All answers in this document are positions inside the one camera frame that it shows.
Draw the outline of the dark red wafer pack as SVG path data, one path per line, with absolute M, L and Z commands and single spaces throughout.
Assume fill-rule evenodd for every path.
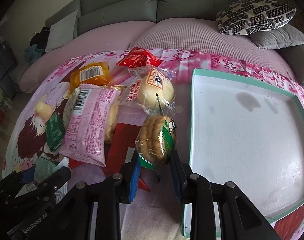
M 109 177 L 121 170 L 121 166 L 131 161 L 132 154 L 136 149 L 135 141 L 141 127 L 130 124 L 118 123 L 112 138 L 112 143 L 105 156 L 103 172 Z

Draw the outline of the green sandwich biscuit pack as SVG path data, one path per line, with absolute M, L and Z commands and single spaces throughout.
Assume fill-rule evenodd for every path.
M 165 115 L 148 116 L 136 139 L 136 151 L 141 166 L 148 170 L 157 170 L 158 165 L 167 162 L 175 144 L 176 125 L 173 119 Z

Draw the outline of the pink bread pack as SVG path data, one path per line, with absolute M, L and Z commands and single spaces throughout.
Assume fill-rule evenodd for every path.
M 83 163 L 105 167 L 104 142 L 111 107 L 123 87 L 83 83 L 74 104 L 59 153 Z

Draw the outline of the round bun clear wrapper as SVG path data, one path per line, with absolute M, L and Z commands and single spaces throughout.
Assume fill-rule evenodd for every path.
M 176 73 L 152 65 L 129 70 L 132 80 L 122 92 L 119 103 L 142 109 L 145 113 L 170 115 L 175 112 Z

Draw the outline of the small dark green packet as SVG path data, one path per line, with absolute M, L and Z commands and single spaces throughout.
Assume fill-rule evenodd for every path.
M 58 115 L 58 113 L 54 112 L 53 115 L 46 122 L 45 131 L 50 151 L 57 151 L 61 147 L 65 136 L 65 127 L 63 124 L 63 120 Z

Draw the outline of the cream bread pack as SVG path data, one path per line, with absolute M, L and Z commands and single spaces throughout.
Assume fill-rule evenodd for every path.
M 64 111 L 63 111 L 63 124 L 65 129 L 67 129 L 68 127 L 68 123 L 70 121 L 72 112 L 73 112 L 73 108 L 76 104 L 76 100 L 77 100 L 77 96 L 80 93 L 80 87 L 77 87 L 72 95 L 69 97 Z M 110 111 L 109 111 L 109 117 L 108 117 L 108 123 L 107 123 L 107 127 L 106 127 L 106 133 L 105 133 L 105 142 L 106 143 L 111 143 L 112 142 L 112 138 L 114 135 L 114 131 L 115 131 L 115 127 L 116 127 L 116 120 L 117 120 L 117 112 L 118 112 L 118 108 L 119 108 L 119 96 L 117 96 L 117 99 L 113 102 Z

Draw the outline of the orange cake pack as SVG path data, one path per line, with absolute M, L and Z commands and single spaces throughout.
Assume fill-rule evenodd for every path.
M 70 92 L 81 84 L 108 86 L 112 82 L 108 62 L 89 63 L 73 72 L 70 76 Z

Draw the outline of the green white barcode snack pack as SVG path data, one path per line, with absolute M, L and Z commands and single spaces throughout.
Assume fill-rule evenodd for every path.
M 60 158 L 59 161 L 51 160 L 44 153 L 37 159 L 34 174 L 34 180 L 40 184 L 43 180 L 48 178 L 61 167 L 68 167 L 69 159 L 67 157 Z M 55 193 L 55 201 L 58 204 L 67 194 L 68 182 L 66 182 Z

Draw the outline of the pink anime print cloth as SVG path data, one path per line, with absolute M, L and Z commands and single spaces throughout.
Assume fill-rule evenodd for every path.
M 161 67 L 176 75 L 175 102 L 177 124 L 177 147 L 180 153 L 188 148 L 190 87 L 195 69 L 208 69 L 260 80 L 295 94 L 304 109 L 304 90 L 289 75 L 277 69 L 264 67 L 253 60 L 242 60 L 239 56 L 224 56 L 222 53 L 205 53 L 180 49 L 152 49 L 151 53 L 161 60 Z M 126 57 L 127 51 L 108 51 L 75 57 L 62 63 L 46 75 L 17 120 L 7 147 L 3 176 L 11 172 L 27 170 L 35 165 L 39 157 L 58 161 L 61 155 L 50 151 L 46 142 L 45 122 L 36 112 L 40 102 L 51 105 L 62 114 L 68 101 L 71 74 L 89 63 L 107 62 L 112 69 L 112 79 L 117 85 L 129 86 L 132 76 L 127 68 L 117 65 Z M 117 105 L 112 109 L 108 122 L 106 147 L 120 143 L 125 150 L 134 146 L 136 136 L 146 115 L 129 105 Z M 150 182 L 151 172 L 146 170 L 139 183 L 139 190 L 132 205 L 121 208 L 122 236 L 124 239 L 182 239 L 182 211 L 169 188 L 161 192 Z

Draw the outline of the teal rimmed white tray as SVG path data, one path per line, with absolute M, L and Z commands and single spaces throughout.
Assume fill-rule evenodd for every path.
M 304 103 L 256 79 L 195 69 L 189 164 L 233 181 L 273 223 L 304 204 Z

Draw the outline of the red heart snack pack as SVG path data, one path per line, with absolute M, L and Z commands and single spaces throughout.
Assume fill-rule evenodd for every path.
M 134 47 L 123 59 L 116 63 L 117 66 L 138 68 L 143 66 L 158 67 L 163 61 L 146 49 Z

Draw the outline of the pink sofa seat cover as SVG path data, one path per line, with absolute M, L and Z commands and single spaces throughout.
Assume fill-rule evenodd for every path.
M 260 49 L 246 36 L 223 35 L 214 21 L 170 18 L 157 24 L 130 21 L 92 29 L 39 58 L 22 75 L 19 88 L 25 93 L 34 92 L 54 70 L 74 57 L 132 47 L 215 53 L 295 78 L 290 66 L 275 50 Z

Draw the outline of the light grey cushion left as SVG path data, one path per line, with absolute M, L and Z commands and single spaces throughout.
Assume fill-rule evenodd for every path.
M 45 53 L 61 48 L 73 40 L 76 20 L 77 11 L 74 11 L 50 27 Z

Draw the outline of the dark clothes pile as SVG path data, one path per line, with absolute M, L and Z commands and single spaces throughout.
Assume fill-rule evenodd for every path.
M 50 28 L 43 27 L 40 33 L 36 33 L 30 40 L 30 45 L 24 51 L 24 59 L 31 65 L 45 54 L 46 45 L 50 34 Z

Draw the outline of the black white patterned pillow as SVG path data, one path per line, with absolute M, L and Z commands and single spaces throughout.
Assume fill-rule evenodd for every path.
M 216 15 L 216 22 L 221 34 L 245 36 L 279 29 L 295 14 L 295 7 L 281 2 L 240 0 L 223 7 Z

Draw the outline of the grey sofa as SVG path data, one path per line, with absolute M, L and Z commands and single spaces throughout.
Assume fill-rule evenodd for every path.
M 110 24 L 149 21 L 155 24 L 170 18 L 216 20 L 216 14 L 231 0 L 15 0 L 1 26 L 3 38 L 10 45 L 21 71 L 16 82 L 32 65 L 24 59 L 24 50 L 34 33 L 50 28 L 77 11 L 73 40 L 78 36 Z M 290 66 L 304 88 L 304 45 L 275 50 Z

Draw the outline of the grey cushion right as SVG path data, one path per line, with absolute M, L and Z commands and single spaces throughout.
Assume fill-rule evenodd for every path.
M 304 33 L 289 24 L 279 29 L 258 31 L 248 37 L 260 49 L 278 50 L 304 44 Z

